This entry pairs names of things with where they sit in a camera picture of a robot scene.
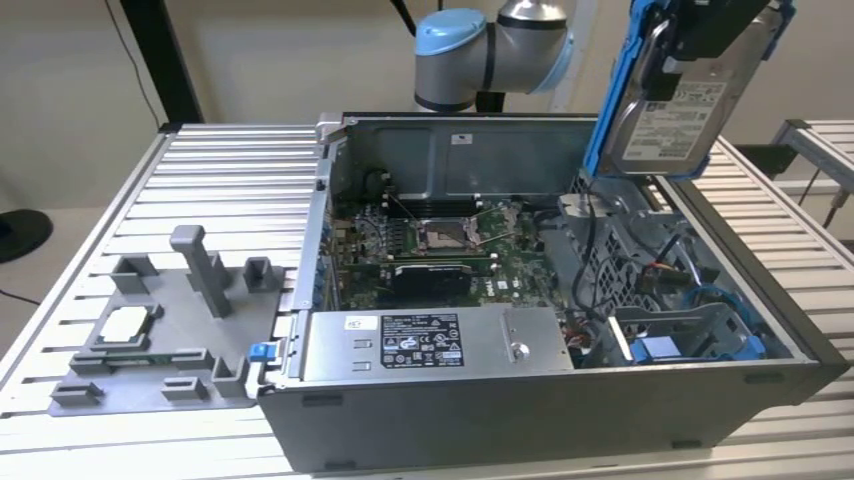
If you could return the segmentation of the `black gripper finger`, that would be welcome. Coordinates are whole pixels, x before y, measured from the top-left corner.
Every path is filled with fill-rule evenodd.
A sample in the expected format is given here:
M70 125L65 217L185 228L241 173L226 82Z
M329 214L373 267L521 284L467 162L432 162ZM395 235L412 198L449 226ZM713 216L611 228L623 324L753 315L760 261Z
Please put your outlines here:
M669 101L681 77L681 62L673 58L664 58L659 66L649 73L649 100Z

